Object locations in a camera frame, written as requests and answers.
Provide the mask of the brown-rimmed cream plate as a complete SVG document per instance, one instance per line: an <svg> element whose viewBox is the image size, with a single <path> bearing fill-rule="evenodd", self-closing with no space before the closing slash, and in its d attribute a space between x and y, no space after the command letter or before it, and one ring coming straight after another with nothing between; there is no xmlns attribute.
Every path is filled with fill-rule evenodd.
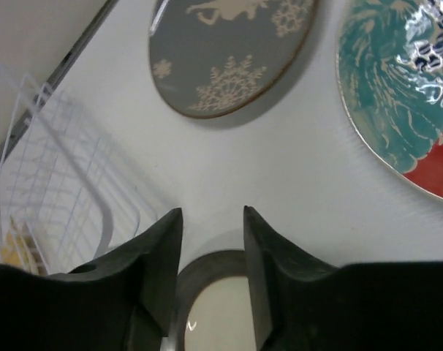
<svg viewBox="0 0 443 351"><path fill-rule="evenodd" d="M256 350L242 250L198 257L178 275L176 307L163 350Z"/></svg>

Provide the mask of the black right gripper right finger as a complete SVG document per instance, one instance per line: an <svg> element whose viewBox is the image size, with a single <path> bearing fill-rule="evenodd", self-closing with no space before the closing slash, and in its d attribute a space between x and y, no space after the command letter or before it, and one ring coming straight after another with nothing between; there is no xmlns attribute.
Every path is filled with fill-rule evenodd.
<svg viewBox="0 0 443 351"><path fill-rule="evenodd" d="M443 262L335 267L251 206L243 239L258 350L443 350Z"/></svg>

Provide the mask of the teal and red floral plate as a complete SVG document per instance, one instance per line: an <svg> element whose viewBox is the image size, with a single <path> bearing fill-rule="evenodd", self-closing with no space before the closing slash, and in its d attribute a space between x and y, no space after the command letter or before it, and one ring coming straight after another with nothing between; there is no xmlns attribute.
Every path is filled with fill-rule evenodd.
<svg viewBox="0 0 443 351"><path fill-rule="evenodd" d="M336 72L363 142L395 174L443 199L443 1L351 1Z"/></svg>

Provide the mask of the grey reindeer plate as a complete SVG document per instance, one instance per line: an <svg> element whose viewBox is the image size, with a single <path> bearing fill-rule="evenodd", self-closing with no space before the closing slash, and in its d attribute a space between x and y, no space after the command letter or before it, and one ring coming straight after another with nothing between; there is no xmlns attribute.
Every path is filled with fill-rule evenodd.
<svg viewBox="0 0 443 351"><path fill-rule="evenodd" d="M316 1L156 1L148 32L154 86L183 116L235 112L289 69L316 12Z"/></svg>

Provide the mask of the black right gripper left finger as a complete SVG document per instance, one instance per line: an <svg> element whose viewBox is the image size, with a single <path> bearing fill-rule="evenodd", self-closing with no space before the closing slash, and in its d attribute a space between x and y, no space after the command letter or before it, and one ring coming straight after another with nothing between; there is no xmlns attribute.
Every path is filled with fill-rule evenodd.
<svg viewBox="0 0 443 351"><path fill-rule="evenodd" d="M170 331L182 238L174 208L69 273L0 264L0 350L158 350Z"/></svg>

